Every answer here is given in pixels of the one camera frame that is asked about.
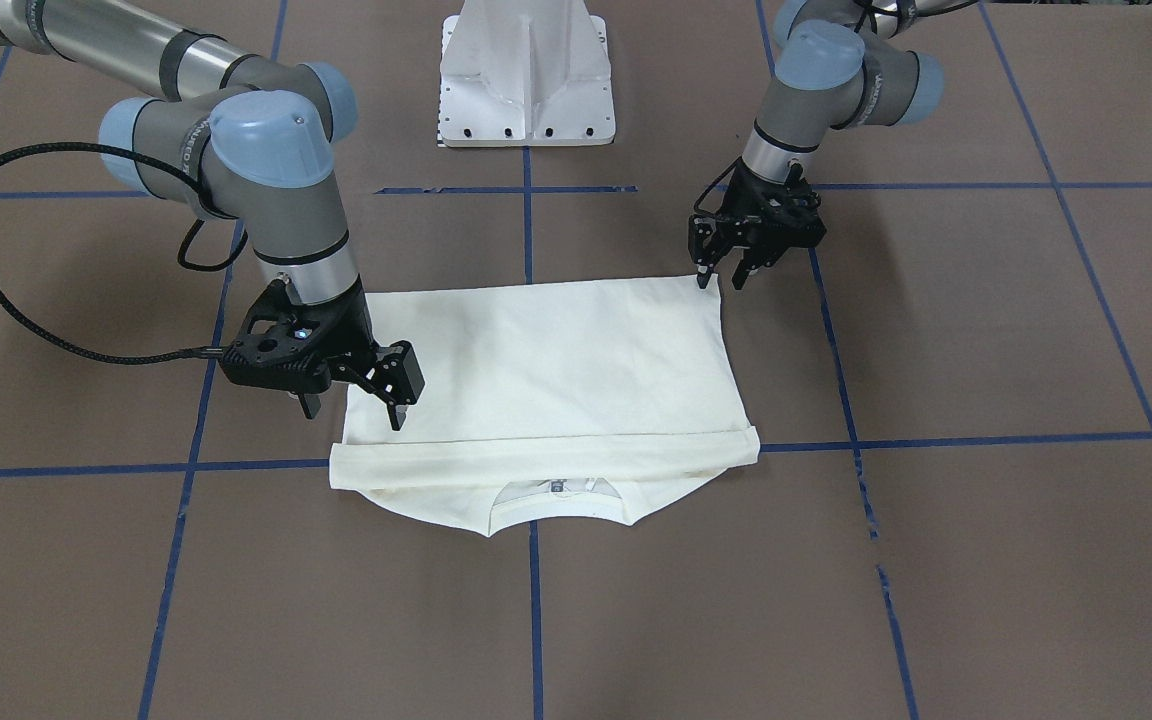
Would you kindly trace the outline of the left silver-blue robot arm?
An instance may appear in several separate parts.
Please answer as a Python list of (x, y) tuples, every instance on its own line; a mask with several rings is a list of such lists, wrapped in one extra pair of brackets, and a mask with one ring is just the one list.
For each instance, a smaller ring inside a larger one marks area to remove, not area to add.
[(826, 237), (809, 165), (831, 131), (919, 122), (940, 105), (940, 61), (897, 50), (890, 38), (918, 20), (954, 10), (952, 1), (786, 1), (772, 40), (776, 59), (744, 150), (719, 181), (718, 209), (695, 202), (687, 250), (696, 283), (708, 287), (718, 265), (741, 256), (732, 285), (771, 268), (791, 249)]

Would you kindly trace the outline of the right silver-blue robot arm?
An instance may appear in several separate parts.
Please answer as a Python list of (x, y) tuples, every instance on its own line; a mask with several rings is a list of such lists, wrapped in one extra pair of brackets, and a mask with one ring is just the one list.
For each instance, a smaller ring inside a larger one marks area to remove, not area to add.
[(237, 386), (296, 397), (314, 418), (323, 393), (351, 384), (387, 407), (391, 429), (424, 389), (410, 342), (380, 344), (372, 333), (361, 270), (335, 176), (333, 143), (355, 129), (355, 91), (325, 63), (280, 65), (219, 35), (182, 26), (126, 1), (0, 1), (0, 47), (56, 56), (137, 88), (106, 113), (99, 138), (52, 142), (0, 156), (100, 156), (111, 176), (157, 199), (182, 202), (195, 223), (238, 222), (266, 287), (225, 344), (165, 354), (100, 354), (41, 328), (0, 287), (15, 323), (60, 350), (96, 363), (142, 366), (214, 361)]

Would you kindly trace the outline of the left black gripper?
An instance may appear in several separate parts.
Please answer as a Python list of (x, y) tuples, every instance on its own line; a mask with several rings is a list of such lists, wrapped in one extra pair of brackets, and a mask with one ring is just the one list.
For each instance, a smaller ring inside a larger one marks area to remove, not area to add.
[(790, 249), (814, 249), (826, 237), (819, 215), (820, 196), (806, 181), (803, 165), (788, 164), (782, 181), (761, 179), (736, 160), (719, 206), (719, 218), (692, 214), (687, 223), (687, 251), (696, 266), (699, 290), (708, 287), (732, 250), (742, 255), (732, 287), (744, 290), (751, 276), (776, 263)]

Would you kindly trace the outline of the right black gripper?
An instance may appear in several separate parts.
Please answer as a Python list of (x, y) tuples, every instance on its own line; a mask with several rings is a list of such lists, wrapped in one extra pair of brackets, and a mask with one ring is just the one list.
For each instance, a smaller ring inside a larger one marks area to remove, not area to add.
[[(266, 300), (294, 306), (311, 306), (326, 314), (326, 328), (319, 346), (328, 363), (332, 381), (344, 379), (378, 397), (387, 409), (389, 427), (403, 429), (407, 411), (419, 401), (425, 388), (424, 374), (410, 341), (378, 347), (366, 304), (364, 285), (353, 282), (342, 295), (323, 304), (305, 304), (293, 300), (291, 281), (271, 281)], [(297, 392), (296, 400), (306, 420), (314, 420), (323, 406), (323, 392)]]

